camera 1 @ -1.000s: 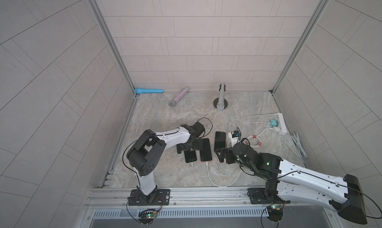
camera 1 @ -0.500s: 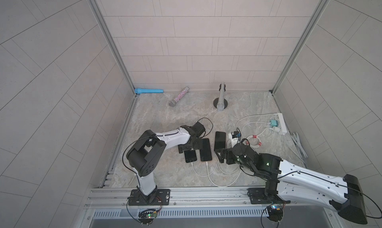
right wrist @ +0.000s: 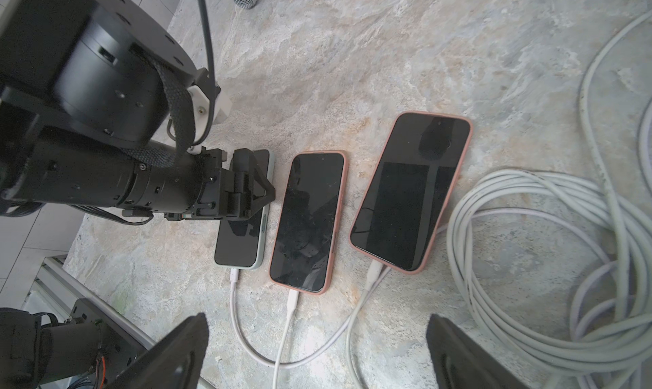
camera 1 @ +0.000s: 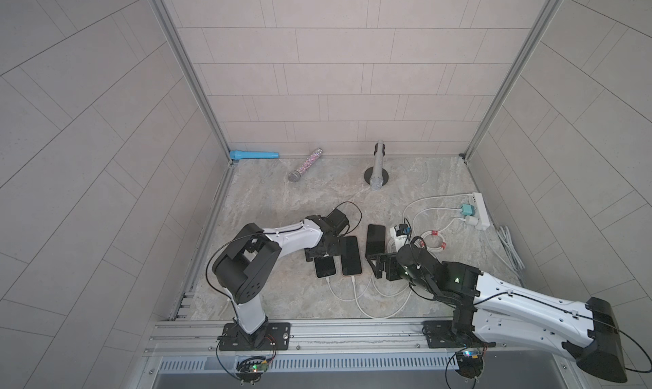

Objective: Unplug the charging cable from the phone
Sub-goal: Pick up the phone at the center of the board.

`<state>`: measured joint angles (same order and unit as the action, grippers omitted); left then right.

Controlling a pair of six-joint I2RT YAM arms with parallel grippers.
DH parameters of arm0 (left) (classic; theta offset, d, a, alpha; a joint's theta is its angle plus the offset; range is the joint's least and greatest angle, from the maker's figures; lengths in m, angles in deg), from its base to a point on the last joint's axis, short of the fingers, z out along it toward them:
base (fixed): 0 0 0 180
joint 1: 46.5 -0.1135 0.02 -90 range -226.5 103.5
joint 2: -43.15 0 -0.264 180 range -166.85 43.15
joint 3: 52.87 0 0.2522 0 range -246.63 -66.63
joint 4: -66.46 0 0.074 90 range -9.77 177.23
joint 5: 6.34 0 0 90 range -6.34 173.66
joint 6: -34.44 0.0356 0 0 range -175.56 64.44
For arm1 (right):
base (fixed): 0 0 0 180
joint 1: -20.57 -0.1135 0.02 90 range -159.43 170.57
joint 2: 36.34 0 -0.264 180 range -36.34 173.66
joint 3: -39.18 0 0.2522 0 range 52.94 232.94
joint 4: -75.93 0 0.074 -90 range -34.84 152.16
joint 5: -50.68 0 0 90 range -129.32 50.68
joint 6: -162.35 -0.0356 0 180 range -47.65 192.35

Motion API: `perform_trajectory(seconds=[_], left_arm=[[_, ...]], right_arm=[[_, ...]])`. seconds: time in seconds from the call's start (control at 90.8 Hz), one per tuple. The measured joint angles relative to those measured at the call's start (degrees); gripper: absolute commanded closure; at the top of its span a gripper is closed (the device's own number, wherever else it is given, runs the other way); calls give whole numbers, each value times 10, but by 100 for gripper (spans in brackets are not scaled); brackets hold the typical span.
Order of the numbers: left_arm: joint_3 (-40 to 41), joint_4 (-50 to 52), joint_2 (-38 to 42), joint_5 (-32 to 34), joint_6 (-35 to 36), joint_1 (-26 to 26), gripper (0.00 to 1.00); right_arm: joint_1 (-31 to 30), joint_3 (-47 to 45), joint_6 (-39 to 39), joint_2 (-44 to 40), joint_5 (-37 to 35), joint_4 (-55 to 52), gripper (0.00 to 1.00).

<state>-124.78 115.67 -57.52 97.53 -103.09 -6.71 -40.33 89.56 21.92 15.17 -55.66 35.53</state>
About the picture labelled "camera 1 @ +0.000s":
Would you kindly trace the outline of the black phone pink case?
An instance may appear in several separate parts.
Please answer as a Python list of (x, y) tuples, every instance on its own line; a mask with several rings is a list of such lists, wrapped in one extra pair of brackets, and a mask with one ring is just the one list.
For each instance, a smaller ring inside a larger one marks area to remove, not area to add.
[(345, 236), (341, 239), (341, 268), (345, 276), (361, 275), (363, 267), (360, 257), (358, 238)]
[(365, 258), (375, 260), (385, 254), (386, 227), (379, 224), (369, 224), (367, 229)]

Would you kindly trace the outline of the black phone grey case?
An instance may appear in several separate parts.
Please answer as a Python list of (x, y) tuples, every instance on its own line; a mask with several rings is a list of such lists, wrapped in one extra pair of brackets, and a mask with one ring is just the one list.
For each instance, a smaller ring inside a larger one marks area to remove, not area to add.
[(336, 275), (337, 268), (333, 257), (327, 256), (322, 258), (315, 258), (313, 262), (316, 275), (319, 279), (329, 278)]

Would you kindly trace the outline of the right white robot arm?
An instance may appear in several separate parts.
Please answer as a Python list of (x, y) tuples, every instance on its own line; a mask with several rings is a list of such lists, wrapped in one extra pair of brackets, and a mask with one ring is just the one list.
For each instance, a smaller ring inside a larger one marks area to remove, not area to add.
[(568, 358), (603, 381), (628, 380), (622, 333), (611, 305), (598, 297), (569, 301), (530, 291), (460, 262), (441, 262), (418, 243), (388, 254), (367, 248), (375, 277), (419, 287), (426, 300), (453, 308), (449, 341), (462, 347), (515, 343)]

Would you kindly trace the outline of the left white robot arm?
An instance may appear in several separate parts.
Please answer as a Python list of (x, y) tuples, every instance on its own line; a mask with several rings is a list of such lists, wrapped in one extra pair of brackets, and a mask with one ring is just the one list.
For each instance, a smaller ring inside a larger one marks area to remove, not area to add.
[(232, 302), (233, 323), (223, 330), (222, 351), (286, 350), (291, 324), (271, 323), (259, 294), (275, 263), (292, 253), (303, 252), (319, 278), (336, 274), (334, 258), (341, 255), (341, 239), (349, 220), (341, 210), (327, 216), (311, 215), (298, 224), (263, 229), (246, 224), (237, 236), (210, 259), (205, 276), (214, 275), (216, 291)]

